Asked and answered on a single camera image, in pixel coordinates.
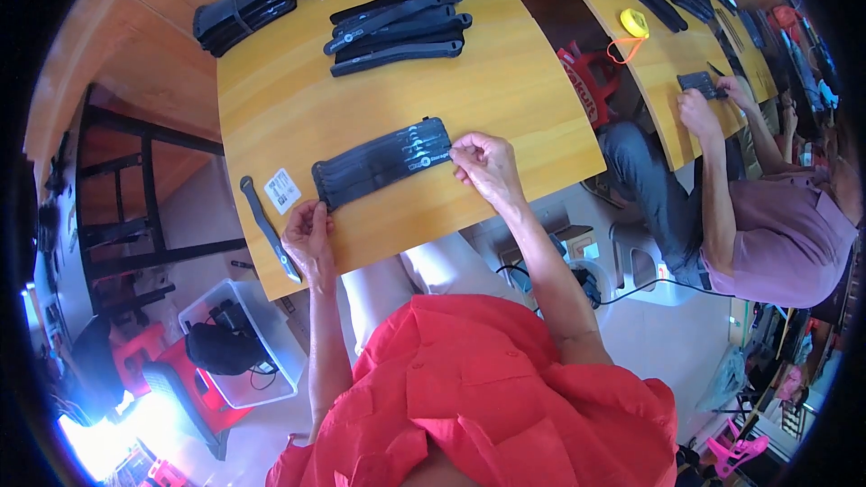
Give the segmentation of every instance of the pink shirt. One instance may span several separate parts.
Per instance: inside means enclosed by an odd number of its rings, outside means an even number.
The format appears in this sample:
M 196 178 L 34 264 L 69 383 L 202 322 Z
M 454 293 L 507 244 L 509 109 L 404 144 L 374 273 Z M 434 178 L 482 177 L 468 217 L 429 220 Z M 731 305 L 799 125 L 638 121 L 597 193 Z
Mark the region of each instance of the pink shirt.
M 733 278 L 704 257 L 713 290 L 783 308 L 811 308 L 842 278 L 857 229 L 819 188 L 826 168 L 729 183 L 737 235 Z

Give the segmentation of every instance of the yellow table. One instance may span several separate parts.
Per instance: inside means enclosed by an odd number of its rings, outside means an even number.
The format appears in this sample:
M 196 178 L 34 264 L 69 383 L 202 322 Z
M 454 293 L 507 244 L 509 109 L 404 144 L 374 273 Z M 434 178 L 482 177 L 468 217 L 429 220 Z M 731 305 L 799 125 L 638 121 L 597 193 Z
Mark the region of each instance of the yellow table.
M 740 60 L 746 73 L 746 79 L 752 85 L 755 101 L 762 103 L 777 96 L 778 89 L 773 81 L 773 74 L 770 73 L 770 67 L 766 65 L 764 54 L 755 47 L 752 37 L 749 36 L 746 26 L 743 25 L 742 14 L 737 14 L 734 17 L 717 0 L 710 1 L 713 3 L 719 25 L 731 42 L 733 52 L 737 54 L 737 59 Z
M 698 18 L 679 6 L 677 12 L 688 24 L 688 30 L 674 34 L 639 0 L 583 0 L 612 39 L 631 38 L 619 20 L 626 8 L 642 12 L 649 25 L 649 38 L 644 41 L 634 58 L 628 63 L 637 88 L 652 116 L 655 129 L 662 139 L 668 166 L 676 170 L 700 156 L 697 139 L 689 135 L 677 111 L 677 95 L 682 90 L 677 75 L 709 70 L 707 62 L 725 71 L 728 64 L 724 51 L 712 31 Z M 617 43 L 623 57 L 629 55 L 634 42 Z M 740 113 L 732 103 L 710 102 L 719 116 L 725 137 L 745 126 Z
M 310 168 L 380 135 L 438 116 L 452 140 L 471 130 L 514 144 L 526 197 L 605 169 L 589 120 L 556 54 L 520 0 L 465 0 L 474 24 L 456 59 L 404 61 L 341 78 L 322 53 L 328 17 L 368 0 L 299 0 L 297 9 L 217 61 L 222 145 L 232 193 L 267 297 L 305 288 L 283 272 L 239 188 L 250 175 L 278 232 L 280 215 L 263 186 L 285 168 L 315 198 Z M 449 163 L 423 171 L 334 212 L 340 272 L 372 264 L 493 216 L 452 176 Z

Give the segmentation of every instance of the plastic bag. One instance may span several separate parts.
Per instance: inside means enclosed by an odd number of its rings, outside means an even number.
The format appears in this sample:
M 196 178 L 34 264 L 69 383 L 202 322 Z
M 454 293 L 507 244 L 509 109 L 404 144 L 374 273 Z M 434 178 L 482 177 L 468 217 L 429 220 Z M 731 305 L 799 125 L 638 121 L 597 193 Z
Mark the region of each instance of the plastic bag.
M 698 401 L 697 410 L 709 412 L 725 406 L 746 387 L 746 380 L 746 359 L 743 357 L 743 349 L 729 344 L 719 366 L 715 369 L 707 391 Z

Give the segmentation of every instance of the woman's left hand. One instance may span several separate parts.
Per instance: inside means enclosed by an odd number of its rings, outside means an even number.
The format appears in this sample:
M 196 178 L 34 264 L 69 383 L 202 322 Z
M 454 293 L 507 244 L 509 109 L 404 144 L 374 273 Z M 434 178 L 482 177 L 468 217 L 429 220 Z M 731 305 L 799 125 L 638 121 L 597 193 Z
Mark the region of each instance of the woman's left hand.
M 282 247 L 310 285 L 332 285 L 337 278 L 328 234 L 333 219 L 324 201 L 307 200 L 292 210 L 282 233 Z

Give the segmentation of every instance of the wooden wall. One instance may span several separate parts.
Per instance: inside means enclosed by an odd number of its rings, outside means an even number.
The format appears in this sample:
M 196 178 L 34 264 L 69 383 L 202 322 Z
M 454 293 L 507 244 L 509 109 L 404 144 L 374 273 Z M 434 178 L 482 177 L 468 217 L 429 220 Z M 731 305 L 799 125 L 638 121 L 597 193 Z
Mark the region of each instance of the wooden wall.
M 192 15 L 214 0 L 77 0 L 60 27 L 42 69 L 28 118 L 25 152 L 36 163 L 37 184 L 44 183 L 49 158 L 72 119 L 88 83 L 106 87 L 106 105 L 191 134 L 218 140 L 216 60 L 192 38 Z M 737 0 L 767 7 L 782 0 Z M 97 133 L 88 162 L 122 156 L 135 139 Z M 208 160 L 188 150 L 154 148 L 157 198 L 164 200 Z M 130 216 L 143 207 L 140 181 L 124 177 Z M 105 198 L 99 200 L 101 193 Z M 114 211 L 107 183 L 88 187 L 96 213 Z M 97 214 L 96 221 L 104 220 Z

